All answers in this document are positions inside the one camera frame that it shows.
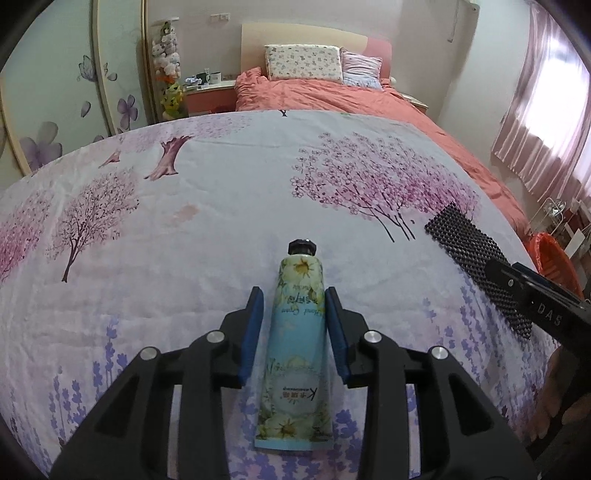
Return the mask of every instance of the plush toy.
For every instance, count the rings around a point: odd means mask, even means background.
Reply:
[[[167,65],[164,67],[164,74],[168,75],[169,77],[173,76],[177,71],[176,66],[174,65],[174,63],[167,63]]]
[[[167,56],[167,58],[170,63],[174,63],[175,65],[181,63],[181,57],[178,55],[177,52],[171,53]]]
[[[164,92],[160,104],[164,107],[163,118],[165,120],[176,120],[183,114],[180,111],[183,101],[183,91],[178,83],[173,83]]]
[[[154,59],[154,67],[156,70],[164,70],[165,66],[168,65],[170,62],[166,57],[156,57]]]
[[[168,35],[171,31],[174,31],[174,27],[170,22],[164,22],[162,28],[160,29],[160,36]]]
[[[174,33],[164,35],[161,40],[166,55],[173,54],[177,51],[177,36]]]
[[[152,56],[153,57],[164,57],[166,54],[164,52],[164,47],[160,43],[156,43],[152,40]]]

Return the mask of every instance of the headboard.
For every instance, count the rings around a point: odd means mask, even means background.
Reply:
[[[354,53],[382,59],[382,78],[390,77],[392,45],[386,40],[365,37],[357,33],[335,28],[315,27],[293,23],[247,23],[242,24],[242,50],[240,70],[245,72],[261,67],[265,73],[265,49],[269,44],[304,43],[344,47]]]

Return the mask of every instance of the metal screw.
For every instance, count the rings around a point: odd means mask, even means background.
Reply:
[[[442,346],[436,346],[431,350],[431,355],[437,360],[445,360],[449,356],[449,353],[447,353],[447,350]]]
[[[147,346],[139,353],[142,360],[152,360],[156,358],[156,355],[158,355],[158,351],[153,346]]]
[[[375,330],[369,330],[363,334],[363,338],[369,343],[380,343],[382,341],[382,334]]]
[[[224,338],[226,338],[226,336],[219,330],[214,330],[207,334],[207,341],[209,343],[220,343],[223,342]]]

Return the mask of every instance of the white wall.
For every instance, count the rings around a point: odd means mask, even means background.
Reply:
[[[452,32],[456,0],[147,0],[150,23],[180,17],[183,76],[205,67],[223,74],[240,72],[241,25],[247,22],[288,22],[340,28],[389,40],[392,75],[398,88],[425,102],[437,118],[443,104],[459,41]],[[460,2],[458,32],[469,7]],[[230,13],[227,23],[209,16]]]
[[[466,62],[453,79],[437,123],[462,142],[513,192],[530,218],[538,209],[519,178],[491,148],[517,87],[530,31],[524,0],[480,0]]]

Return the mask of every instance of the orange basket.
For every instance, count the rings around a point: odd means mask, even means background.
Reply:
[[[583,289],[570,258],[552,235],[546,232],[535,233],[525,248],[540,275],[574,293],[580,299],[584,298]]]

